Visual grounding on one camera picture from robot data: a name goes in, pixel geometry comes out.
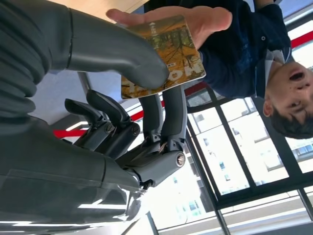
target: man's hair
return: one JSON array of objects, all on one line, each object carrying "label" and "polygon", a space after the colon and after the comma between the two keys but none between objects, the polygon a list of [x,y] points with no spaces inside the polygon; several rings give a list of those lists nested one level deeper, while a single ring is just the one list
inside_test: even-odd
[{"label": "man's hair", "polygon": [[274,129],[285,137],[298,140],[313,137],[313,116],[308,113],[305,114],[304,123],[301,124],[296,117],[292,117],[290,121],[281,116],[277,109],[274,108],[270,119]]}]

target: card with tree illustration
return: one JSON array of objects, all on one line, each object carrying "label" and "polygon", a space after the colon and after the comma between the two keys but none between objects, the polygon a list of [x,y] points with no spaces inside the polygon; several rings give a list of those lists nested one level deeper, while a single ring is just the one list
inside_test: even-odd
[{"label": "card with tree illustration", "polygon": [[156,90],[137,86],[121,77],[123,99],[140,98],[165,91],[195,79],[206,72],[183,16],[174,16],[128,28],[150,43],[167,66],[170,76]]}]

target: man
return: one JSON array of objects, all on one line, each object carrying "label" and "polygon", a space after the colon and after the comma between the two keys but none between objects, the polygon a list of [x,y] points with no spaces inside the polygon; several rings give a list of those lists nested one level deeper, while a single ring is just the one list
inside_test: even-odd
[{"label": "man", "polygon": [[115,9],[107,15],[125,25],[184,15],[211,88],[226,97],[263,98],[263,113],[278,132],[313,137],[313,72],[292,61],[282,12],[274,0],[254,0],[256,12],[243,0],[194,0],[189,8],[165,2],[144,15]]}]

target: red stripe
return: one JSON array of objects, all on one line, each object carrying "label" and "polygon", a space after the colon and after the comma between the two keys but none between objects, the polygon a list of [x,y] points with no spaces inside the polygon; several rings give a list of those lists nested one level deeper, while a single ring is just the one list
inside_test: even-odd
[{"label": "red stripe", "polygon": [[[296,38],[291,41],[291,48],[296,48],[305,43],[308,43],[309,41],[312,41],[313,40],[313,31],[302,35],[301,37],[299,38]],[[186,96],[189,96],[191,94],[194,94],[195,92],[200,91],[201,89],[204,89],[205,87],[207,87],[207,85],[205,82],[200,82],[200,83],[197,83],[195,85],[193,85],[192,87],[187,88],[185,90],[185,95]],[[164,102],[162,101],[162,107],[164,107]],[[131,116],[131,119],[133,121],[137,121],[140,120],[141,118],[143,117],[143,111],[140,111],[137,114],[133,114]],[[64,130],[56,130],[54,131],[54,135],[58,137],[58,138],[65,138],[65,137],[78,137],[78,136],[81,136],[82,134],[84,134],[85,131],[84,130],[72,130],[72,131],[64,131]]]},{"label": "red stripe", "polygon": [[72,130],[72,131],[63,131],[63,130],[54,130],[53,133],[60,139],[63,139],[65,137],[77,137],[77,136],[82,136],[85,130]]},{"label": "red stripe", "polygon": [[313,31],[292,40],[291,48],[293,49],[295,47],[301,46],[311,40],[313,40]]},{"label": "red stripe", "polygon": [[204,89],[206,87],[207,87],[207,83],[199,82],[199,83],[197,83],[197,84],[195,84],[193,86],[192,86],[192,87],[189,87],[187,89],[185,89],[185,95],[189,96],[189,95],[194,94],[194,93],[198,92],[200,90]]}]

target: navy shirt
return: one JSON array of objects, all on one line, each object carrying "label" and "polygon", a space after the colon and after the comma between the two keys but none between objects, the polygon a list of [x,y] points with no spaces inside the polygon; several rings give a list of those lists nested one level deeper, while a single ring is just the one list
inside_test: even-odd
[{"label": "navy shirt", "polygon": [[[180,1],[166,2],[179,5]],[[286,61],[290,57],[291,43],[278,5],[269,4],[256,12],[243,0],[183,0],[181,5],[219,6],[232,13],[228,30],[216,32],[199,49],[207,72],[204,80],[221,95],[264,97],[267,51],[281,50]]]}]

